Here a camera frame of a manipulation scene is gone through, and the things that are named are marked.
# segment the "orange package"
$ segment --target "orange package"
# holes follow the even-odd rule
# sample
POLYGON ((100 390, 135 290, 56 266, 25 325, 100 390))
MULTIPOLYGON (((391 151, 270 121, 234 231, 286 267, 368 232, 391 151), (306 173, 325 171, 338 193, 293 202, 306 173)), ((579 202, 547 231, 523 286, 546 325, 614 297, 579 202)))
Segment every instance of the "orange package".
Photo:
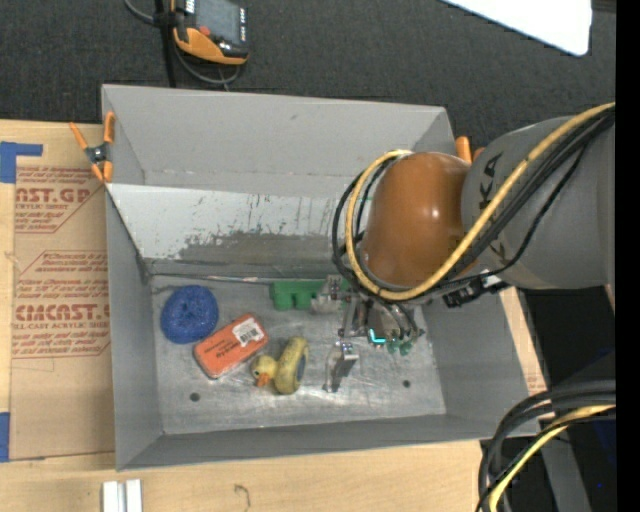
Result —
POLYGON ((217 379, 246 361, 268 341, 264 327, 247 313, 197 343, 193 355, 204 373, 217 379))

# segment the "yellow cable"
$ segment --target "yellow cable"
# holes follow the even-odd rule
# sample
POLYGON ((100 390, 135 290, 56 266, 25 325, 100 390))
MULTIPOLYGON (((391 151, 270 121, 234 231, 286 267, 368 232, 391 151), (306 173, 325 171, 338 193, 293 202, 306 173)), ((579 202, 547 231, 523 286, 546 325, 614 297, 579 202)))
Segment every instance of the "yellow cable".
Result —
POLYGON ((351 197, 349 198, 349 203, 347 205, 346 217, 345 217, 345 242, 347 249, 347 256, 349 257, 349 263, 356 274, 358 281, 367 288, 369 291, 374 294, 380 296, 386 300, 392 301, 403 301, 410 300, 418 295, 423 294, 430 288, 432 288, 435 284, 440 281, 444 277, 444 275, 451 270, 451 268, 460 260, 465 251, 469 248, 471 243, 476 239, 482 228, 491 218, 491 215, 496 211, 498 206, 504 201, 505 197, 513 188, 518 179, 524 174, 525 170, 529 166, 531 162, 533 162, 536 158, 538 158, 544 151, 546 151, 549 146, 551 146, 554 142, 556 142, 560 137, 571 131, 576 126, 585 122, 586 120, 598 115, 600 112, 611 108, 615 103, 607 103, 605 105, 601 105, 599 107, 594 107, 589 109, 582 114, 578 114, 577 116, 569 119, 566 123, 562 124, 559 128, 555 129, 551 132, 547 137, 545 137, 531 152, 526 156, 524 160, 522 160, 513 172, 508 176, 500 189, 496 192, 496 195, 491 200, 489 205, 482 211, 480 217, 475 222, 475 224, 471 227, 469 232, 462 239, 460 244, 456 247, 456 249, 451 253, 449 258, 442 264, 442 266, 427 280, 419 284, 418 286, 411 288, 409 290, 403 291, 392 291, 381 288, 377 284, 375 284, 371 279, 367 277, 367 275, 362 270, 362 267, 358 263, 358 258, 355 253, 355 246, 353 242, 353 216, 356 209, 358 197, 364 186, 367 178, 384 162, 390 160, 391 158, 396 158, 398 156, 411 154, 412 151, 408 150, 394 150, 388 153, 385 153, 380 158, 378 158, 375 162, 373 162, 360 176, 360 179, 357 181, 353 192, 351 193, 351 197))
POLYGON ((518 472, 522 469, 527 461, 540 449, 544 446, 548 441, 553 439, 555 436, 564 432, 568 427, 568 422, 588 418, 590 416, 594 416, 595 414, 599 414, 601 412, 607 411, 609 409, 614 408, 615 405, 592 405, 588 407, 580 407, 575 411, 572 411, 564 416, 561 416, 553 423, 551 423, 547 428, 545 428, 542 432, 540 432, 538 439, 535 443, 533 443, 527 451, 524 453, 522 458, 517 462, 517 464, 511 468, 498 484, 493 488, 493 490, 487 496, 489 510, 491 512, 496 512, 498 509, 498 502, 500 498, 504 494, 504 491, 508 487, 513 477, 518 474, 518 472))

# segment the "metal bracket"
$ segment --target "metal bracket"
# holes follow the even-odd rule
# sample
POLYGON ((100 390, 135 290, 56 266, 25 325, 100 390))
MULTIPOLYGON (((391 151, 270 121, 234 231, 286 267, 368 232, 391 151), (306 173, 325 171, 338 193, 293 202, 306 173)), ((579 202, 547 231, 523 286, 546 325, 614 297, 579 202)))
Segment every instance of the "metal bracket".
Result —
POLYGON ((367 335, 368 306, 356 293, 344 296, 346 307, 342 317, 342 327, 338 330, 340 338, 356 338, 367 335))
POLYGON ((353 351, 353 345, 345 341, 336 341, 327 356, 326 378, 322 389, 335 393, 342 379, 349 375, 351 368, 360 356, 353 351))
POLYGON ((342 276, 340 274, 328 275, 322 287, 311 299, 311 312, 319 314, 337 313, 342 305, 342 276))
POLYGON ((373 307, 367 321, 369 342, 374 346, 386 345, 400 338, 397 319, 383 307, 373 307))

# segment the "yellow toy duck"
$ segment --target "yellow toy duck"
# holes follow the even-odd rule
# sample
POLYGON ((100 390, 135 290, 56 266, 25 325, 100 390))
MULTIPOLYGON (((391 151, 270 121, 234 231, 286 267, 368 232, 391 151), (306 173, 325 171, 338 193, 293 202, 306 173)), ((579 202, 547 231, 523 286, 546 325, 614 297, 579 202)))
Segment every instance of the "yellow toy duck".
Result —
POLYGON ((305 338, 289 338, 287 346, 276 361, 268 355, 260 355, 251 364, 251 373, 260 387, 271 380, 278 393, 290 395, 300 387, 305 366, 309 359, 309 343, 305 338))

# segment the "green block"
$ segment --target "green block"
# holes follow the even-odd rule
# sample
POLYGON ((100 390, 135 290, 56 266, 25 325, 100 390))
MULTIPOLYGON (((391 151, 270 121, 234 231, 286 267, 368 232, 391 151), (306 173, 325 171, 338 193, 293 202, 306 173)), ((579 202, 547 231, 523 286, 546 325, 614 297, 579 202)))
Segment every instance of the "green block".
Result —
MULTIPOLYGON (((275 309, 287 311, 289 309, 309 309, 311 299, 315 298, 324 285, 324 279, 310 279, 301 281, 277 281, 269 286, 269 297, 275 309)), ((342 280, 340 289, 348 288, 349 283, 342 280)))

